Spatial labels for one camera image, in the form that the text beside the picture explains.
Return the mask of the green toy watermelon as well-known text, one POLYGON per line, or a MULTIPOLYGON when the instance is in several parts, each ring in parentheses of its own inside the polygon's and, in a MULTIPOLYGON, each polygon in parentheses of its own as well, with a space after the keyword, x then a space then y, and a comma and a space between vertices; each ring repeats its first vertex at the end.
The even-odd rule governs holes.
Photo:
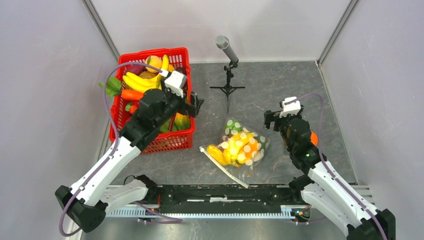
POLYGON ((228 136, 237 135, 242 130, 242 125, 239 121, 234 119, 229 119, 225 123, 224 133, 228 136))

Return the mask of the clear dotted zip bag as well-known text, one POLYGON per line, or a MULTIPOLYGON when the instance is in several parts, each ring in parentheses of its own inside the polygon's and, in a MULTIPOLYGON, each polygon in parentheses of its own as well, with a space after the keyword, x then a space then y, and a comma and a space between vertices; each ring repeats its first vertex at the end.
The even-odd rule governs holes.
POLYGON ((200 146, 199 150, 234 183, 247 189, 270 142, 265 135, 230 117, 223 124, 220 142, 200 146))

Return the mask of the yellow squash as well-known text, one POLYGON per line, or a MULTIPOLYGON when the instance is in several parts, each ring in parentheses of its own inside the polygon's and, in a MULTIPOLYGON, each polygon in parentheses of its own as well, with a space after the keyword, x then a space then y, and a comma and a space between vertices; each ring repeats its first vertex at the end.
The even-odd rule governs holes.
POLYGON ((227 166, 231 163, 231 161, 228 162, 225 159, 224 153, 217 146, 215 146, 213 144, 208 145, 207 148, 206 148, 206 151, 221 166, 227 166))

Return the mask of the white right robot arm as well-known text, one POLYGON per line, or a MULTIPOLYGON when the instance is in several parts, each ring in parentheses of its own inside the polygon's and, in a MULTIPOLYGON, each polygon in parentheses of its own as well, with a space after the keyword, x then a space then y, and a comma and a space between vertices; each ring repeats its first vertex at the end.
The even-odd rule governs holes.
POLYGON ((388 210, 379 210, 360 195, 334 169, 312 139, 308 121, 300 113, 281 115, 264 112, 264 127, 274 124, 292 164, 303 172, 289 183, 289 199, 295 204, 312 205, 334 223, 348 240, 394 240, 396 218, 388 210))

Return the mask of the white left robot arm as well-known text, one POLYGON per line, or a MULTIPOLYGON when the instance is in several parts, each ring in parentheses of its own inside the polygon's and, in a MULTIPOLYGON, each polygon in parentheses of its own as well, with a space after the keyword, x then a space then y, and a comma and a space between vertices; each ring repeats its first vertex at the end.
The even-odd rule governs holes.
POLYGON ((159 135, 159 129, 175 114, 195 118, 204 100, 195 92, 190 93, 190 102, 180 95, 180 90, 170 88, 149 89, 139 100, 139 107, 121 131, 115 131, 112 147, 98 162, 70 187, 61 185, 55 191, 62 213, 59 219, 59 232, 64 237, 77 233, 66 233, 63 228, 65 216, 78 225, 78 229, 89 233, 96 229, 106 215, 131 203, 143 201, 153 203, 157 190, 142 180, 131 182, 108 190, 112 180, 139 156, 159 135))

